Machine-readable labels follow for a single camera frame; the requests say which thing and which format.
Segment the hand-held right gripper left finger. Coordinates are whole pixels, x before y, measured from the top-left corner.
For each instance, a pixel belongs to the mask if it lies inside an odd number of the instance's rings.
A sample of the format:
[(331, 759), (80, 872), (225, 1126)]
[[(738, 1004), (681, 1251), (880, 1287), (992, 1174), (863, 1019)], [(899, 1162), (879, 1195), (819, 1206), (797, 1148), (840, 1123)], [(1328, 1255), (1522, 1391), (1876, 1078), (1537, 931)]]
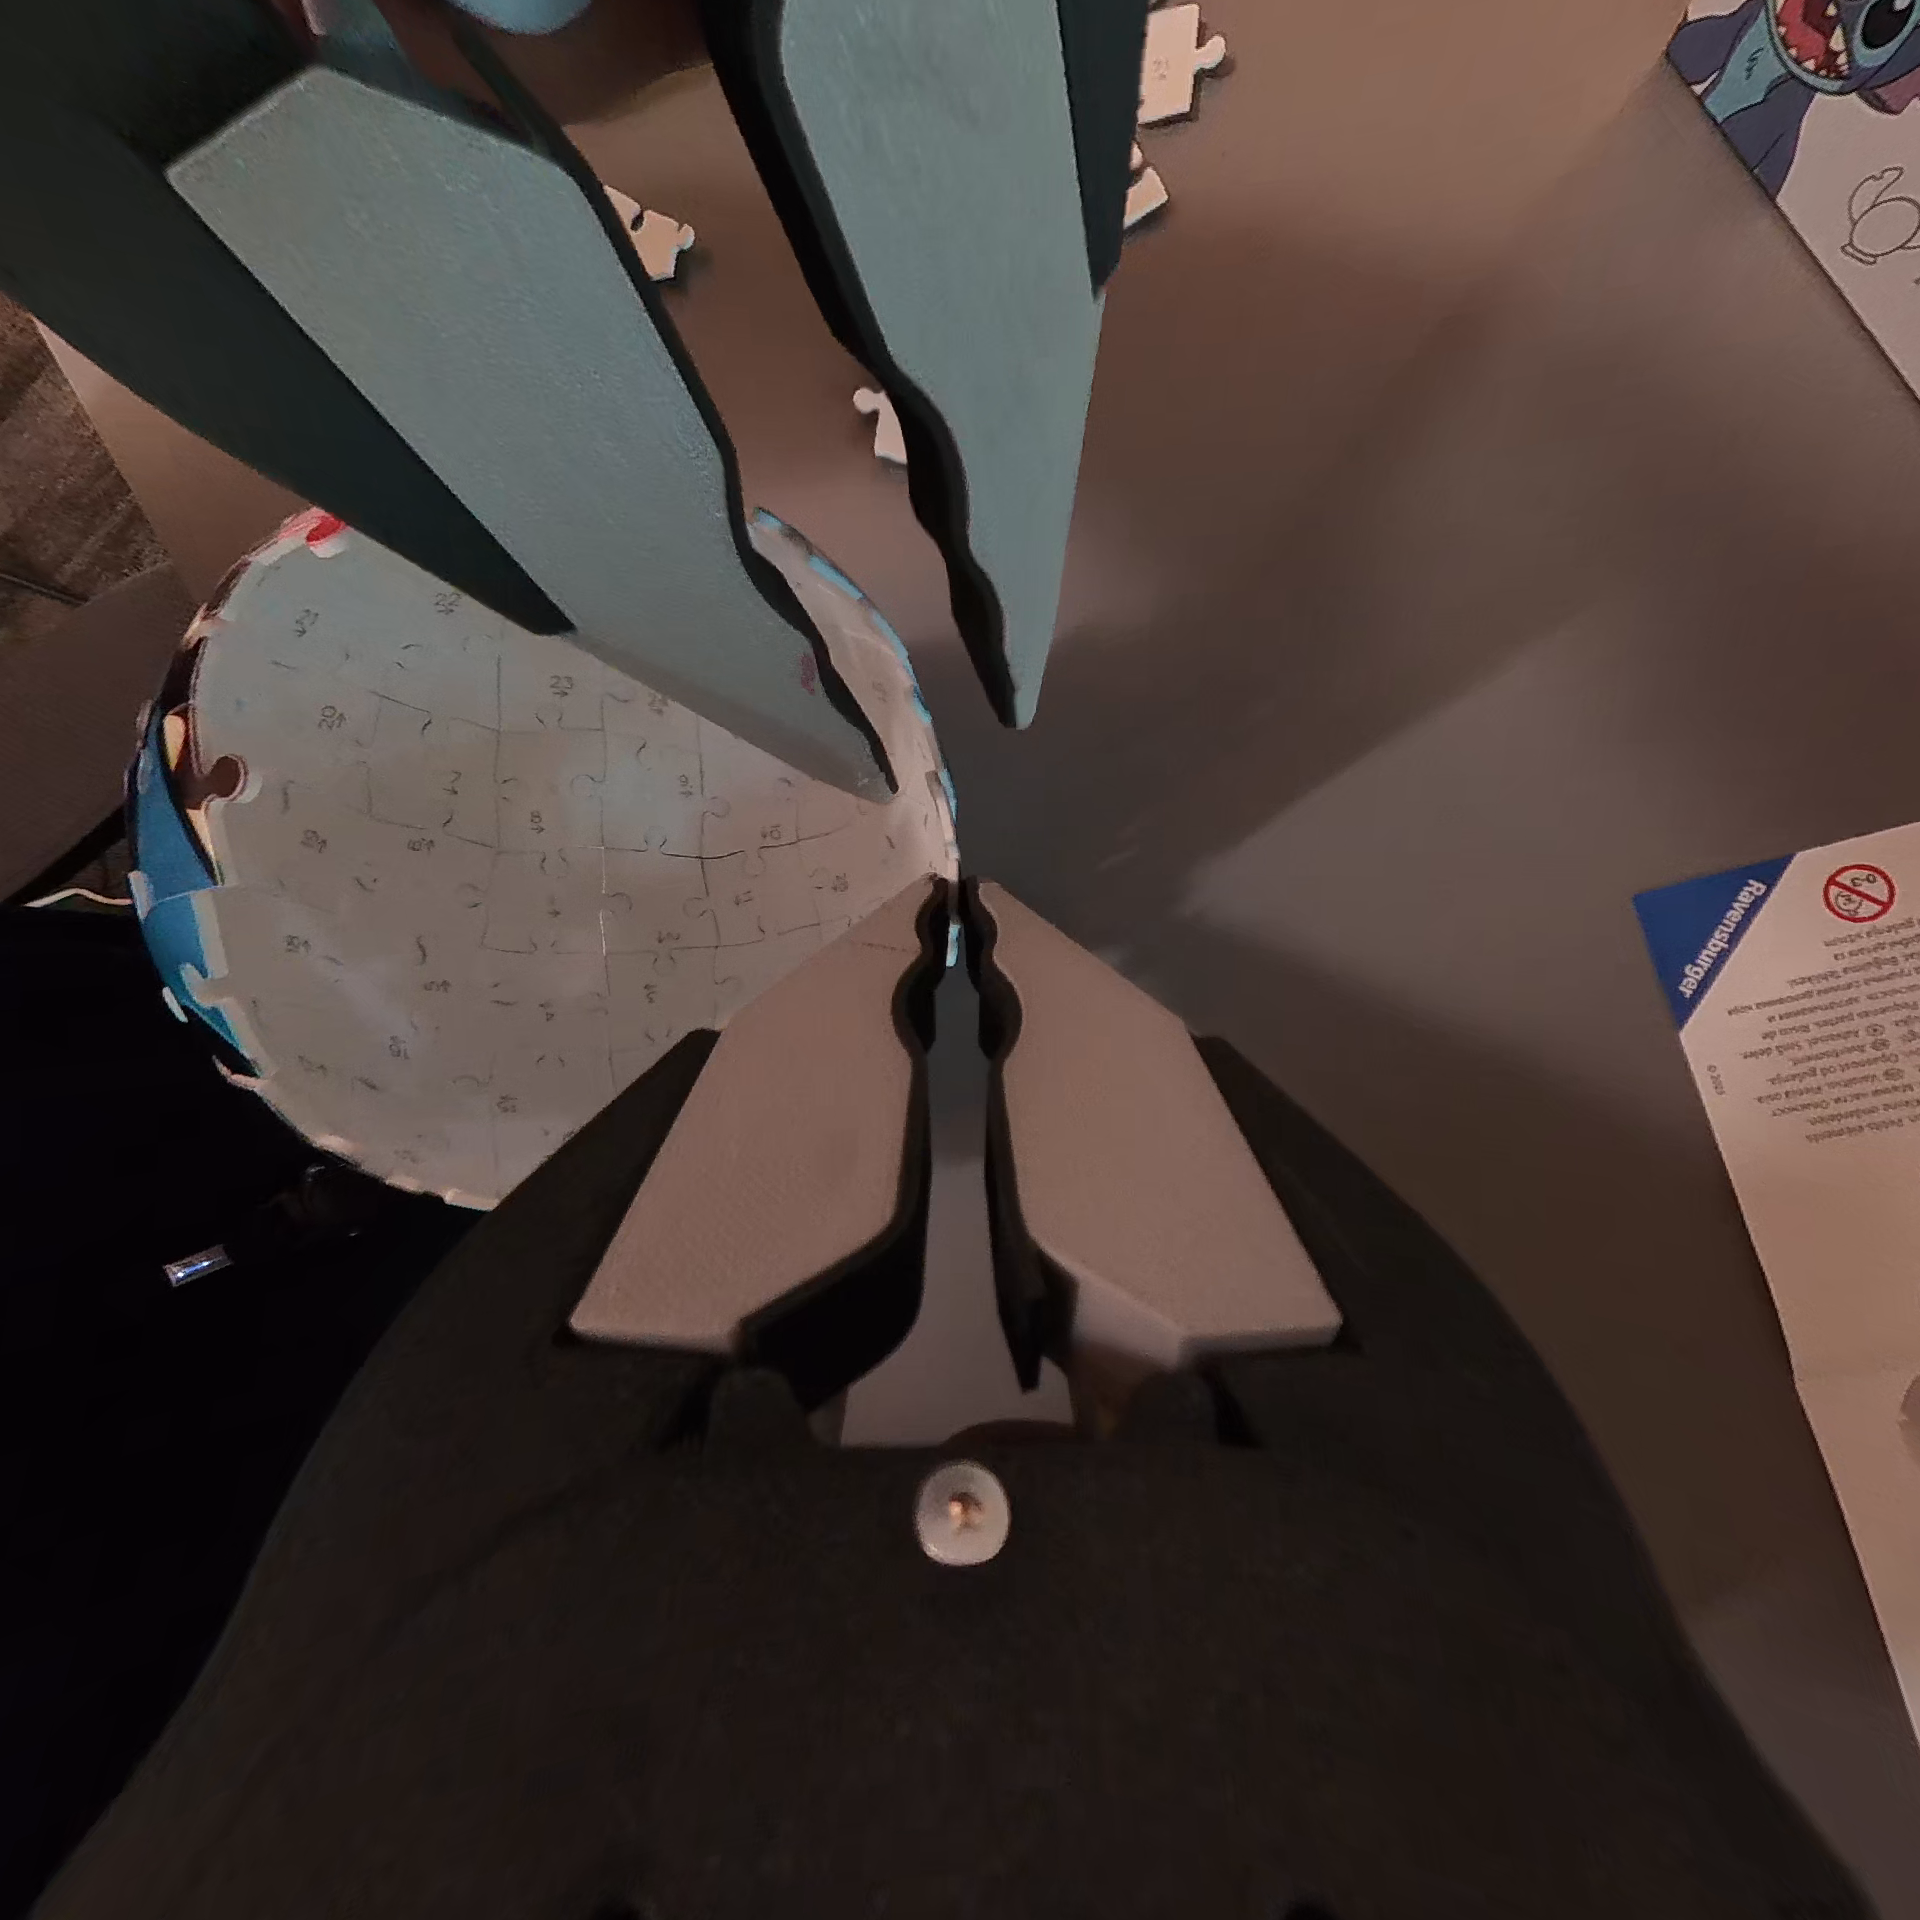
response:
[(948, 881), (912, 881), (717, 1033), (570, 1329), (779, 1375), (816, 1411), (923, 1295)]

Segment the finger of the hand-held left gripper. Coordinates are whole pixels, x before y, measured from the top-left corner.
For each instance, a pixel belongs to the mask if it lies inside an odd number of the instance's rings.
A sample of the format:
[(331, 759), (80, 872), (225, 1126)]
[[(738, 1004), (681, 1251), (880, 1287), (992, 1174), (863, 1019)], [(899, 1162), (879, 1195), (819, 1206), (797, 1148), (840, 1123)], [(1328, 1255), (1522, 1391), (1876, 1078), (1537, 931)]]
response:
[(711, 2), (704, 44), (1011, 729), (1063, 598), (1147, 2)]
[(509, 68), (483, 75), (503, 121), (305, 67), (168, 179), (585, 652), (805, 778), (896, 794), (607, 190)]

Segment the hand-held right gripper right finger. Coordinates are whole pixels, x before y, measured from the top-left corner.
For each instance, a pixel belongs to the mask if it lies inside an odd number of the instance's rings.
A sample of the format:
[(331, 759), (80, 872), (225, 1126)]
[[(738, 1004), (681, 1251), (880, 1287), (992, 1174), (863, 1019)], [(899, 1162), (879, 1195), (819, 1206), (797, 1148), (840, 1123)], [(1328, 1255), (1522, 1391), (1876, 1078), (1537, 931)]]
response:
[(1000, 1332), (1079, 1433), (1244, 1446), (1219, 1367), (1343, 1329), (1185, 1019), (992, 881), (963, 897)]

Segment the blue cartoon puzzle ball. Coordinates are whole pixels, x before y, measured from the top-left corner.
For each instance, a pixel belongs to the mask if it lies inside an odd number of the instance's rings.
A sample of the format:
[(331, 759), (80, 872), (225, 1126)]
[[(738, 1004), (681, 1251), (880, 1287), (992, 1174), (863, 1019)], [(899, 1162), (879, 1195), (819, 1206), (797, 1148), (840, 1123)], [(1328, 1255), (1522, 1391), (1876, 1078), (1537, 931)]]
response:
[(308, 1144), (491, 1210), (687, 1033), (957, 876), (893, 626), (777, 518), (753, 540), (893, 798), (796, 774), (320, 510), (194, 615), (131, 768), (135, 913), (180, 1019)]

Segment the pile of white puzzle pieces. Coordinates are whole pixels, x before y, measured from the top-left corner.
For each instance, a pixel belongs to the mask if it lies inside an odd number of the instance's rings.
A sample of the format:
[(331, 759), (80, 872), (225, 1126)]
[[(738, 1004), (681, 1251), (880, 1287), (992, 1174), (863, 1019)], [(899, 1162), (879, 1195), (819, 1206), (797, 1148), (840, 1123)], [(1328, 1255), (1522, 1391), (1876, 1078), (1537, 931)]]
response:
[[(1221, 68), (1228, 55), (1228, 41), (1208, 32), (1200, 4), (1152, 4), (1145, 16), (1136, 128), (1192, 120), (1203, 78)], [(644, 276), (655, 284), (674, 284), (683, 257), (697, 248), (697, 231), (658, 209), (637, 203), (609, 183), (603, 183), (603, 192)], [(1161, 172), (1135, 142), (1121, 231), (1130, 234), (1156, 220), (1165, 203), (1169, 188)], [(873, 457), (904, 472), (906, 435), (888, 394), (879, 384), (868, 384), (853, 394), (853, 404), (871, 423)]]

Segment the colourful cartoon puzzle box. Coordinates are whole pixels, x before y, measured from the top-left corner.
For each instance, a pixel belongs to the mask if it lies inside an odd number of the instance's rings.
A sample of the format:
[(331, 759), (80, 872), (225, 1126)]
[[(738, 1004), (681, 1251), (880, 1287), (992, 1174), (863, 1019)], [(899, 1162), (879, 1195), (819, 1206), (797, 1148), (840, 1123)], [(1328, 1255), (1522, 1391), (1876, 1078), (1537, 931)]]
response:
[(1917, 4), (1687, 4), (1666, 63), (1916, 392)]

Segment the person's torso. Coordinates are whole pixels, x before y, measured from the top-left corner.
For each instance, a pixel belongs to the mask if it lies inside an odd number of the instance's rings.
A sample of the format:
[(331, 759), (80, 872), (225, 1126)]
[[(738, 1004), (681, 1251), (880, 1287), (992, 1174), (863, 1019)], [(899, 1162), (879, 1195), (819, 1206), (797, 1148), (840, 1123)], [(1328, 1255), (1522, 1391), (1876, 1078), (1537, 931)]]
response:
[(3, 988), (3, 1912), (26, 1916), (479, 1214), (236, 1086), (131, 916), (5, 907)]

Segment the white instruction sheet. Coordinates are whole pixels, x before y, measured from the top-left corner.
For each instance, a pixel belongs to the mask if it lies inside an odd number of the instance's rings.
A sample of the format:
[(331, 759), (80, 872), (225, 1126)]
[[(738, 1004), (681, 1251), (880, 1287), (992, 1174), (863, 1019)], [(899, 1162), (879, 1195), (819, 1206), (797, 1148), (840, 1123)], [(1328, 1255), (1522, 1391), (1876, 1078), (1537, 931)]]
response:
[(1635, 910), (1917, 1721), (1917, 826)]

